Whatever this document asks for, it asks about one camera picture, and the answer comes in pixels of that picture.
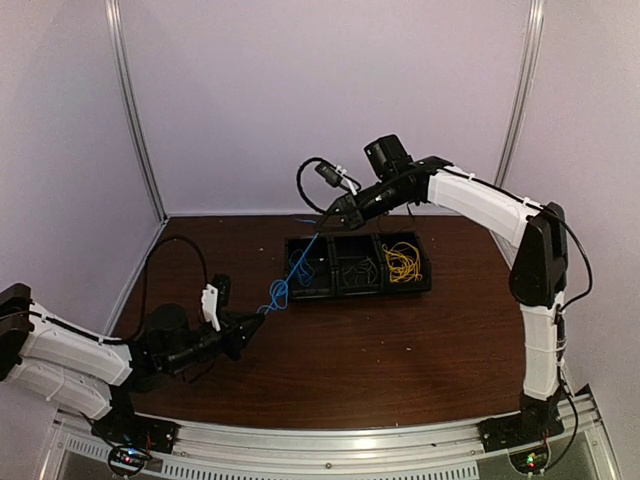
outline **yellow wire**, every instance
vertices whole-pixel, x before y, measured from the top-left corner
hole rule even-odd
[[[398,242],[390,249],[382,245],[382,251],[389,266],[391,283],[418,282],[420,273],[420,250],[407,242]]]

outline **black tray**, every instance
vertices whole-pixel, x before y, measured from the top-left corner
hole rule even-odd
[[[299,253],[309,246],[311,237],[289,238],[285,241],[285,278],[291,271],[289,260],[300,258]],[[307,263],[313,269],[314,275],[308,286],[301,285],[296,275],[289,280],[289,300],[303,300],[314,298],[330,298],[335,295],[336,279],[335,270],[331,267],[329,252],[332,240],[328,237],[318,237],[307,253]]]
[[[289,259],[296,251],[304,251],[311,237],[285,239],[285,276],[289,275]],[[422,279],[392,283],[382,245],[392,248],[407,242],[418,248]],[[415,232],[372,235],[327,235],[316,239],[307,253],[307,262],[314,270],[308,286],[296,276],[289,281],[289,300],[316,300],[355,295],[395,295],[431,290],[431,262],[424,253]]]
[[[333,247],[338,296],[382,293],[385,273],[376,236],[334,237]]]

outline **metal vent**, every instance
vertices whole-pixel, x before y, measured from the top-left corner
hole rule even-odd
[[[162,469],[162,476],[175,480],[292,480],[289,476],[270,475],[261,476],[252,473],[243,475],[237,473],[221,473],[207,467],[198,467],[193,464],[181,464],[179,461],[165,460]],[[301,475],[296,477],[300,480],[305,477],[317,478],[314,475]],[[452,467],[429,468],[420,472],[412,472],[411,475],[403,476],[353,476],[353,480],[479,480],[478,467],[475,462],[467,462]]]
[[[106,460],[109,449],[101,444],[94,443],[83,438],[70,437],[67,443],[67,450],[86,457],[93,457],[100,460]]]

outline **black cable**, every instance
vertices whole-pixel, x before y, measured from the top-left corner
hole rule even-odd
[[[93,422],[89,417],[87,417],[83,412],[80,412],[80,415],[82,415],[82,417],[86,420],[86,422],[89,424],[89,426],[91,427],[91,431],[95,432],[100,439],[107,444],[108,447],[111,447],[111,450],[109,451],[109,454],[107,455],[107,466],[109,467],[109,470],[111,470],[111,473],[120,476],[120,477],[124,477],[125,475],[127,477],[134,477],[136,476],[138,473],[140,473],[144,467],[146,466],[147,462],[149,460],[152,460],[153,457],[151,455],[149,455],[147,452],[140,450],[137,447],[131,446],[131,445],[116,445],[115,443],[113,443],[112,441],[110,441],[105,435],[103,435],[103,433],[96,427],[95,422]],[[127,470],[125,468],[122,467],[118,467],[117,465],[113,464],[114,460],[119,460],[119,452],[124,452],[126,454],[126,456],[128,457],[134,457],[135,459],[140,460],[142,463],[142,465],[136,467],[136,469],[134,470]]]
[[[132,342],[142,333],[142,329],[144,328],[144,316],[147,310],[147,294],[148,294],[148,286],[149,286],[149,262],[151,261],[153,254],[156,253],[160,247],[162,247],[166,243],[169,243],[175,240],[184,242],[192,248],[192,250],[198,256],[198,260],[200,261],[200,267],[202,268],[204,285],[206,285],[209,282],[209,273],[207,272],[207,261],[205,260],[204,254],[202,253],[202,250],[200,249],[200,247],[196,242],[194,242],[188,237],[185,237],[184,235],[172,235],[170,237],[160,240],[149,252],[149,255],[147,256],[147,259],[145,260],[144,266],[142,268],[142,300],[140,304],[140,319],[138,321],[138,326],[136,327],[136,331],[133,333],[133,335],[129,336],[125,340],[122,340],[122,343]]]
[[[26,314],[32,314],[34,312],[30,312],[29,310],[18,310],[18,311],[13,312],[13,313],[7,313],[6,315],[3,315],[3,316],[0,317],[0,322],[2,320],[4,320],[5,318],[13,317],[14,315],[24,315],[25,313]]]
[[[382,217],[386,217],[386,216],[388,216],[388,214],[378,215],[378,219],[376,220],[376,224],[377,224],[377,226],[378,226],[378,230],[380,231],[380,233],[383,233],[383,234],[385,234],[385,235],[386,235],[386,234],[390,234],[390,233],[400,233],[400,232],[405,232],[407,229],[409,229],[409,228],[411,228],[411,227],[414,227],[414,228],[415,228],[415,226],[416,226],[416,216],[415,216],[415,215],[413,214],[413,212],[411,211],[411,207],[409,206],[409,204],[408,204],[408,203],[406,204],[406,207],[407,207],[407,213],[409,214],[409,217],[411,217],[411,223],[409,223],[408,225],[405,225],[404,227],[402,227],[402,228],[401,228],[401,229],[399,229],[399,230],[394,230],[394,229],[391,229],[391,230],[383,230],[383,229],[382,229],[382,226],[380,225],[380,219],[381,219]]]
[[[331,165],[329,162],[327,162],[324,158],[320,158],[320,157],[309,158],[308,160],[305,160],[304,162],[302,162],[302,165],[300,165],[298,167],[298,171],[296,172],[296,187],[298,188],[298,193],[300,194],[300,198],[302,198],[302,200],[304,200],[304,203],[306,203],[309,206],[309,208],[311,208],[312,210],[315,210],[318,213],[321,213],[322,215],[336,215],[335,213],[328,212],[327,210],[324,210],[324,209],[318,207],[307,196],[307,194],[304,193],[304,188],[302,187],[302,173],[312,163],[320,163],[320,164],[325,164],[325,165],[328,165],[330,167],[333,167],[333,165]]]
[[[214,358],[213,360],[211,360],[211,363],[209,364],[209,366],[207,368],[205,368],[204,370],[202,370],[200,373],[197,373],[196,375],[194,375],[194,377],[190,380],[187,380],[184,373],[182,374],[182,381],[184,383],[186,383],[187,385],[193,385],[194,383],[196,383],[198,380],[200,380],[202,377],[204,377],[207,373],[209,373],[211,370],[213,370],[213,367],[216,366],[216,359]]]
[[[575,418],[575,425],[573,426],[573,433],[571,434],[571,438],[569,439],[569,443],[567,443],[567,446],[564,447],[564,450],[562,451],[562,453],[558,456],[558,458],[556,458],[553,463],[551,465],[549,465],[548,467],[544,468],[544,472],[548,472],[549,470],[551,470],[552,468],[554,468],[556,465],[558,465],[558,463],[560,463],[560,460],[562,460],[565,455],[567,454],[567,452],[569,451],[569,449],[571,448],[571,446],[573,445],[573,442],[576,439],[576,436],[578,435],[578,423],[580,420],[580,417],[578,416],[578,409],[576,409],[576,405],[573,402],[573,399],[571,398],[571,392],[569,391],[569,388],[567,386],[567,382],[563,379],[562,380],[563,383],[563,390],[565,392],[565,395],[567,397],[567,401],[569,402],[569,405],[571,406],[571,410],[573,410],[573,416]]]
[[[102,338],[99,337],[98,335],[94,335],[92,333],[89,332],[85,332],[84,330],[75,327],[74,325],[71,325],[63,320],[60,320],[58,318],[54,318],[54,317],[43,317],[40,313],[38,312],[32,312],[32,311],[25,311],[25,312],[16,312],[16,313],[28,313],[30,315],[35,315],[37,317],[43,318],[44,320],[53,323],[54,325],[57,325],[60,328],[63,328],[65,330],[68,330],[72,333],[75,333],[76,335],[79,335],[81,337],[87,338],[93,342],[96,343],[102,343],[104,345],[124,345],[127,343],[130,343],[132,341],[134,341],[136,339],[136,337],[138,337],[140,335],[140,333],[142,333],[142,328],[144,326],[143,324],[143,320],[144,320],[144,315],[146,313],[146,306],[147,306],[147,287],[148,287],[148,268],[149,268],[149,261],[151,260],[151,257],[153,256],[153,254],[165,243],[168,243],[172,240],[181,240],[185,243],[187,243],[188,245],[191,246],[191,248],[193,248],[193,250],[196,252],[196,254],[198,255],[198,259],[200,260],[200,266],[202,267],[202,274],[204,277],[204,284],[206,285],[208,283],[208,272],[207,272],[207,263],[206,260],[204,258],[204,254],[202,253],[202,250],[200,250],[200,247],[198,247],[198,244],[195,243],[193,240],[191,240],[190,238],[187,238],[185,236],[182,235],[173,235],[171,237],[167,237],[163,240],[161,240],[160,242],[158,242],[153,249],[151,250],[151,252],[149,252],[149,256],[147,257],[147,259],[145,260],[144,263],[144,267],[142,270],[142,304],[141,304],[141,309],[140,309],[140,321],[138,323],[138,326],[136,328],[136,331],[133,335],[131,335],[130,337],[126,338],[126,339],[120,339],[120,338]],[[15,315],[15,313],[11,313],[9,315],[5,315],[3,317],[0,317],[0,320]]]
[[[548,208],[545,208],[544,206],[540,207],[538,205],[533,205],[530,203],[527,203],[524,201],[523,198],[518,197],[517,195],[514,195],[511,192],[508,192],[507,190],[504,190],[503,188],[500,188],[496,185],[493,185],[489,182],[486,182],[484,180],[481,180],[479,178],[475,178],[475,177],[470,177],[469,175],[465,175],[462,173],[458,173],[458,172],[454,172],[451,171],[447,168],[442,168],[441,169],[443,172],[447,172],[453,176],[456,177],[460,177],[460,178],[464,178],[466,180],[471,180],[474,182],[478,182],[481,185],[484,185],[485,187],[491,188],[492,190],[495,190],[496,192],[502,193],[503,195],[506,195],[507,197],[511,198],[512,200],[515,200],[518,203],[522,203],[523,205],[533,208],[534,210],[538,210],[539,212],[543,212],[546,215],[549,215],[551,217],[553,217],[555,220],[558,221],[558,223],[560,223],[564,229],[566,230],[566,232],[571,236],[571,238],[573,239],[574,243],[576,244],[576,247],[578,248],[578,251],[580,252],[580,255],[582,256],[582,260],[584,261],[584,265],[587,269],[587,276],[588,276],[588,285],[587,288],[584,292],[582,292],[579,295],[576,295],[575,297],[573,297],[571,300],[567,301],[559,310],[560,313],[564,312],[566,310],[566,308],[571,305],[574,302],[577,302],[578,300],[586,297],[587,295],[589,295],[591,293],[591,291],[593,290],[593,270],[591,269],[591,262],[589,261],[589,257],[587,256],[587,252],[584,249],[584,247],[582,246],[582,243],[580,243],[580,240],[578,240],[578,236],[574,233],[574,231],[571,229],[571,227],[567,224],[567,222],[565,222],[562,218],[560,218],[558,215],[556,215],[555,212],[552,212],[551,210],[549,210]]]
[[[360,278],[366,276],[366,283]],[[374,285],[378,280],[378,267],[371,257],[367,257],[353,265],[342,267],[342,281],[346,287]]]
[[[313,200],[311,200],[307,196],[307,194],[304,192],[304,187],[302,186],[302,174],[304,173],[305,169],[312,163],[320,163],[320,164],[327,165],[330,168],[334,168],[334,166],[330,162],[327,162],[324,158],[320,158],[320,157],[309,158],[308,160],[305,160],[304,162],[302,162],[302,164],[298,167],[298,171],[296,172],[296,187],[298,189],[298,194],[300,195],[300,198],[304,200],[304,203],[306,203],[309,206],[309,208],[311,208],[312,210],[315,210],[316,212],[326,216],[340,216],[340,215],[344,215],[345,213],[350,213],[352,211],[357,210],[357,207],[355,207],[354,209],[348,210],[348,211],[330,212],[329,210],[324,210],[319,206],[317,206],[315,203],[313,203]],[[362,189],[362,185],[360,184],[360,182],[351,178],[348,175],[343,175],[343,176],[351,180],[356,185],[357,190]]]

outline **cable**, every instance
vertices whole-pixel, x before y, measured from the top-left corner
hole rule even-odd
[[[200,247],[196,242],[194,242],[188,237],[185,237],[184,235],[172,235],[170,237],[160,240],[151,249],[151,251],[149,252],[149,255],[147,256],[147,259],[144,262],[144,266],[142,267],[142,300],[140,304],[140,319],[138,320],[138,326],[136,327],[136,331],[133,333],[133,335],[130,335],[128,338],[122,340],[122,343],[129,343],[136,340],[136,338],[142,333],[142,329],[144,328],[144,316],[147,310],[147,294],[148,294],[148,287],[149,287],[149,262],[151,261],[153,254],[156,253],[158,249],[162,247],[164,244],[172,241],[176,241],[176,240],[186,243],[196,253],[196,255],[198,256],[198,260],[200,261],[200,267],[202,268],[204,285],[206,285],[209,282],[209,274],[207,272],[207,261],[205,260],[204,254],[202,253],[202,250],[200,249]]]
[[[33,314],[34,312],[30,312],[29,310],[18,310],[17,312],[7,313],[6,315],[0,317],[0,322],[5,318],[13,317],[14,315],[24,315],[25,313]]]
[[[569,402],[569,405],[571,406],[571,410],[573,410],[573,416],[575,418],[575,425],[573,426],[573,433],[571,434],[571,438],[569,439],[569,443],[567,443],[567,446],[564,447],[564,450],[558,456],[558,458],[556,458],[551,465],[549,465],[548,467],[544,468],[544,473],[548,472],[549,470],[554,468],[556,465],[558,465],[558,463],[560,463],[560,461],[565,457],[565,455],[567,454],[567,452],[569,451],[569,449],[573,445],[573,442],[575,441],[576,436],[578,435],[578,424],[579,424],[579,420],[580,420],[580,417],[578,416],[578,409],[576,408],[576,405],[573,402],[573,399],[571,398],[571,391],[569,390],[569,388],[567,386],[567,381],[564,379],[563,376],[561,376],[561,378],[562,378],[562,389],[564,390],[564,393],[565,393],[565,395],[567,397],[567,401]],[[551,460],[551,449],[549,449],[549,460]]]
[[[593,290],[593,270],[591,268],[591,262],[589,261],[589,257],[587,256],[587,252],[584,249],[584,247],[582,246],[582,243],[580,242],[580,240],[578,239],[578,236],[574,233],[574,231],[571,229],[571,227],[567,224],[567,222],[560,218],[558,215],[556,215],[555,212],[549,210],[548,208],[544,207],[544,206],[538,206],[538,205],[533,205],[531,203],[525,202],[523,198],[518,197],[517,195],[514,195],[511,192],[508,192],[507,190],[504,190],[503,188],[500,188],[496,185],[493,185],[489,182],[486,182],[484,180],[481,180],[479,178],[476,177],[471,177],[469,175],[465,175],[459,172],[454,172],[452,170],[449,170],[447,168],[441,168],[440,170],[442,170],[443,172],[447,172],[453,176],[456,177],[460,177],[460,178],[464,178],[466,180],[471,180],[473,182],[477,182],[481,185],[484,185],[485,187],[488,187],[492,190],[495,190],[496,192],[502,193],[503,195],[506,195],[507,197],[511,198],[512,200],[515,200],[518,203],[522,203],[523,205],[529,207],[529,208],[533,208],[534,210],[537,210],[539,212],[544,213],[545,215],[549,215],[550,217],[552,217],[553,219],[555,219],[558,223],[560,223],[564,229],[566,230],[566,232],[569,234],[569,236],[571,236],[573,242],[575,243],[576,247],[578,248],[578,251],[580,252],[580,256],[582,257],[582,260],[584,262],[584,266],[587,269],[587,277],[588,277],[588,285],[587,288],[584,292],[580,293],[579,295],[576,295],[575,297],[573,297],[571,300],[567,301],[559,310],[560,313],[564,312],[566,310],[566,308],[577,302],[578,300],[583,299],[584,297],[586,297],[587,295],[589,295],[592,290]]]
[[[420,250],[416,246],[407,242],[398,242],[391,248],[382,245],[382,251],[389,266],[389,281],[391,283],[422,280]]]
[[[291,280],[291,277],[296,274],[296,271],[300,267],[300,264],[303,261],[306,261],[305,258],[307,256],[307,253],[309,253],[309,250],[313,246],[313,243],[316,241],[316,238],[318,238],[318,235],[319,233],[316,232],[313,237],[311,237],[309,245],[307,245],[307,248],[305,248],[304,252],[302,252],[302,255],[298,262],[293,266],[293,268],[291,268],[291,271],[289,272],[289,275],[287,275],[287,278],[285,280],[274,280],[274,282],[269,287],[269,296],[271,297],[271,303],[269,305],[260,306],[256,313],[264,313],[265,315],[267,315],[268,313],[276,310],[287,309],[287,307],[289,306],[289,280]],[[279,299],[281,298],[284,299],[284,303],[282,304],[278,303]]]
[[[297,254],[300,255],[300,258],[298,260],[294,260],[294,257]],[[308,287],[309,285],[311,285],[311,281],[313,280],[313,277],[315,276],[316,272],[313,269],[313,267],[309,265],[309,262],[307,261],[307,257],[303,256],[303,252],[300,249],[294,250],[294,252],[289,257],[289,267],[293,270],[293,268],[296,266],[296,263],[298,263],[298,261],[300,261],[300,265],[295,270],[296,280],[298,280],[298,283],[303,287]]]
[[[193,385],[194,383],[196,383],[198,380],[200,380],[202,377],[204,377],[207,373],[209,373],[211,370],[213,370],[213,367],[216,366],[216,359],[214,358],[211,363],[207,366],[207,368],[205,368],[204,370],[202,370],[200,373],[197,373],[193,376],[193,378],[191,378],[190,380],[187,380],[184,372],[182,372],[182,381],[184,383],[186,383],[187,385]]]
[[[373,285],[378,280],[378,267],[371,257],[342,267],[342,282],[346,287]]]
[[[107,446],[111,447],[111,450],[107,455],[107,466],[109,467],[109,470],[111,470],[111,473],[113,473],[114,475],[124,478],[134,477],[138,473],[140,473],[144,469],[144,467],[146,467],[149,460],[153,459],[153,457],[149,454],[149,452],[151,451],[151,436],[149,435],[149,432],[147,432],[146,452],[131,445],[116,445],[102,434],[102,432],[96,427],[94,421],[87,417],[83,412],[80,412],[80,415],[82,415],[82,417],[87,421],[87,423],[91,427],[91,431],[95,432],[100,437],[100,439],[107,444]],[[121,461],[120,457],[123,454],[125,462],[126,459],[131,459],[132,463],[133,461],[138,460],[140,462],[140,465],[135,467],[134,470],[127,470],[125,468],[114,465],[114,461]]]
[[[300,197],[302,198],[302,200],[304,200],[304,203],[306,203],[309,206],[309,208],[311,208],[312,210],[315,210],[316,212],[326,216],[340,216],[340,215],[344,215],[345,213],[350,213],[351,211],[356,210],[357,208],[354,208],[353,210],[349,210],[349,211],[343,211],[343,212],[330,212],[328,210],[324,210],[318,207],[315,203],[313,203],[313,201],[307,196],[307,194],[304,193],[304,188],[302,187],[302,173],[312,163],[321,163],[331,168],[334,168],[333,165],[331,165],[331,163],[327,162],[324,158],[320,158],[320,157],[313,157],[302,162],[302,165],[298,167],[298,171],[296,172],[296,187],[298,188],[298,194],[300,194]],[[360,185],[358,181],[354,180],[348,175],[344,175],[344,177],[348,178],[353,183],[355,183],[357,190],[362,189],[362,185]]]
[[[383,214],[383,215],[379,215],[379,216],[378,216],[378,219],[376,220],[376,223],[377,223],[377,225],[378,225],[378,231],[379,231],[380,233],[385,233],[385,234],[387,234],[387,233],[399,233],[399,232],[404,232],[404,231],[406,231],[407,229],[409,229],[409,228],[411,228],[411,227],[414,227],[414,228],[415,228],[415,226],[416,226],[416,216],[415,216],[415,215],[413,214],[413,212],[411,211],[411,207],[409,206],[409,204],[408,204],[408,203],[406,204],[406,207],[407,207],[407,214],[409,215],[409,217],[411,217],[411,223],[409,223],[408,225],[405,225],[404,227],[402,227],[402,228],[401,228],[401,229],[399,229],[399,230],[393,230],[393,229],[392,229],[392,230],[383,230],[383,229],[382,229],[382,226],[380,225],[380,219],[381,219],[382,217],[386,217],[386,216],[388,216],[388,214]]]
[[[591,269],[591,262],[589,262],[589,257],[587,256],[587,252],[585,251],[584,247],[582,246],[582,243],[580,243],[580,240],[578,240],[577,235],[573,232],[573,230],[571,230],[571,227],[569,227],[569,225],[567,225],[567,222],[565,222],[563,219],[561,219],[557,215],[554,214],[553,217],[564,227],[564,229],[567,231],[567,233],[571,236],[571,238],[573,239],[574,243],[576,244],[576,247],[578,248],[578,250],[580,251],[580,255],[582,256],[582,260],[584,261],[584,266],[587,268],[587,277],[589,278],[587,289],[584,292],[582,292],[581,294],[576,295],[571,300],[566,302],[560,308],[560,313],[562,313],[567,309],[567,307],[569,305],[571,305],[572,303],[577,302],[578,300],[586,297],[587,295],[589,295],[591,293],[591,291],[593,290],[593,270]]]

